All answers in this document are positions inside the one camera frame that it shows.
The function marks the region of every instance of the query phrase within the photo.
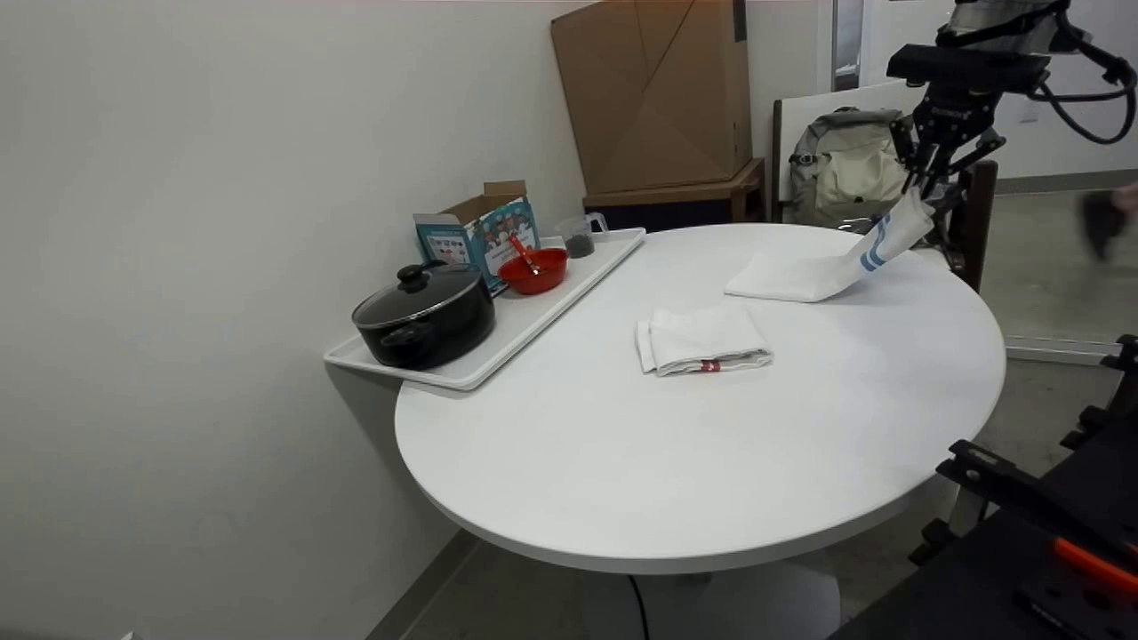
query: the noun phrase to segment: pot lid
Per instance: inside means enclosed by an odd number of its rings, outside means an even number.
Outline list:
[[[413,264],[397,271],[397,288],[376,291],[365,301],[359,301],[353,319],[357,328],[409,323],[409,319],[421,319],[423,313],[433,313],[462,297],[475,283],[481,276],[472,271]]]

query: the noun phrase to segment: white tray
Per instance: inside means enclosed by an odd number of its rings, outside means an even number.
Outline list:
[[[566,315],[590,288],[599,288],[624,261],[628,261],[643,245],[643,227],[593,235],[593,251],[585,261],[569,261],[569,274],[556,291],[532,297],[493,297],[493,332],[483,344],[466,352],[454,361],[438,370],[397,370],[385,365],[370,355],[359,333],[339,340],[325,352],[325,361],[421,382],[433,386],[472,391],[492,382],[512,355],[518,355],[539,332],[548,332],[558,315]]]

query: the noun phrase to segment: red bowl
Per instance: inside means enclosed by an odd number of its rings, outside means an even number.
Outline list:
[[[566,280],[566,248],[532,248],[530,261],[537,264],[537,274],[516,257],[497,268],[497,276],[518,294],[539,294]]]

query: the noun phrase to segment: black cable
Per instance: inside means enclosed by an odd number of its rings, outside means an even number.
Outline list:
[[[1105,101],[1120,101],[1126,97],[1131,88],[1117,88],[1117,91],[1063,91],[1063,97],[1042,97],[1042,91],[1031,91],[1029,101],[1036,102],[1050,102],[1050,101],[1059,101],[1059,102],[1105,102]]]
[[[646,607],[643,607],[643,593],[640,593],[637,577],[628,577],[628,583],[632,583],[632,593],[637,593],[640,636],[652,640]]]
[[[1114,145],[1120,140],[1126,140],[1131,123],[1135,123],[1135,88],[1126,88],[1126,116],[1123,123],[1117,129],[1117,135],[1097,135],[1087,133],[1086,123],[1078,123],[1066,110],[1063,110],[1063,101],[1055,101],[1055,91],[1050,84],[1039,84],[1039,91],[1046,97],[1046,102],[1066,121],[1066,129],[1073,129],[1078,135],[1086,135],[1087,142],[1098,142],[1098,145]]]

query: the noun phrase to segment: table base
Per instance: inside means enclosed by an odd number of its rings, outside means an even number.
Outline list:
[[[640,577],[653,640],[820,640],[838,628],[838,583],[826,570],[761,565],[713,577]],[[637,640],[628,578],[585,577],[580,620],[590,640]]]

